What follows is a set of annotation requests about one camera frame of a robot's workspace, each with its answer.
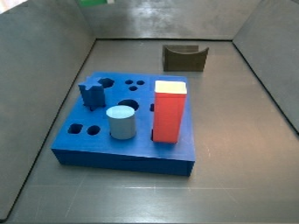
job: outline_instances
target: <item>red block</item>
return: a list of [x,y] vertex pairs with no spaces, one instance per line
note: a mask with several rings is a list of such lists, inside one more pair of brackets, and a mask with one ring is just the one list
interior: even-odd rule
[[177,143],[183,119],[185,83],[181,81],[155,82],[153,141]]

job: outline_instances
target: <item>gray floor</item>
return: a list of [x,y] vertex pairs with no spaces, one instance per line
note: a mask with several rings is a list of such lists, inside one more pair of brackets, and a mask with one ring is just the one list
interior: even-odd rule
[[197,161],[189,178],[61,166],[50,144],[74,87],[8,223],[299,222],[299,143],[231,42],[100,41],[93,71],[163,74],[163,44],[209,47],[203,73],[185,75]]

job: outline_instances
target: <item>white cylindrical block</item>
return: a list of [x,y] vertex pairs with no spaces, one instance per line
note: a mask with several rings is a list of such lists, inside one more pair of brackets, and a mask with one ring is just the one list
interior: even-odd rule
[[128,106],[114,106],[106,110],[109,134],[114,139],[125,140],[136,135],[134,110]]

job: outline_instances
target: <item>shape sorter board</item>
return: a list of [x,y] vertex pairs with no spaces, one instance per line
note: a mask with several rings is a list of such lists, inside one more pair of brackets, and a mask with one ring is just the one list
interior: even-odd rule
[[[155,143],[155,81],[184,81],[181,76],[94,72],[89,82],[102,83],[104,108],[89,110],[78,97],[52,144],[62,165],[81,165],[134,172],[189,176],[195,163],[191,101],[187,94],[177,143]],[[136,135],[116,140],[109,135],[106,110],[116,105],[134,108]]]

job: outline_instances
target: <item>side wall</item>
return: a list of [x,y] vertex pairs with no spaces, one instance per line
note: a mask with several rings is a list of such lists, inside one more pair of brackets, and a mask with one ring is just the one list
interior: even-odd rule
[[93,41],[74,0],[30,0],[0,15],[0,221]]
[[232,40],[260,0],[116,0],[81,7],[98,39]]
[[233,44],[299,132],[299,3],[263,0]]

